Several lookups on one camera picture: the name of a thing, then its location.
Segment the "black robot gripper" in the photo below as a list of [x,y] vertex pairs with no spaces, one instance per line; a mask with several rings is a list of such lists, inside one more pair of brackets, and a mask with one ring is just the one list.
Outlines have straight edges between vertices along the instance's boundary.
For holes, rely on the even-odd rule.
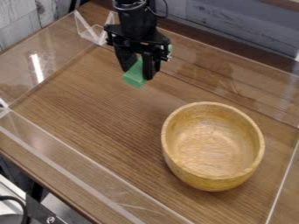
[[[139,46],[166,46],[171,40],[158,31],[158,18],[154,5],[116,5],[119,23],[107,24],[107,44],[115,47],[116,58],[122,69],[127,72],[136,63],[136,53],[130,49]],[[142,54],[143,76],[150,81],[160,71],[160,58],[151,52]]]

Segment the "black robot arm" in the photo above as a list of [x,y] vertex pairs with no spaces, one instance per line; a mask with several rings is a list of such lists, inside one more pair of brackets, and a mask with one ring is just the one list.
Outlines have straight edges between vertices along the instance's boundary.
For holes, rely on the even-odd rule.
[[158,19],[168,16],[156,12],[155,0],[112,0],[119,23],[107,24],[107,44],[115,48],[118,62],[126,73],[139,73],[150,81],[160,72],[162,62],[171,57],[171,40],[158,30]]

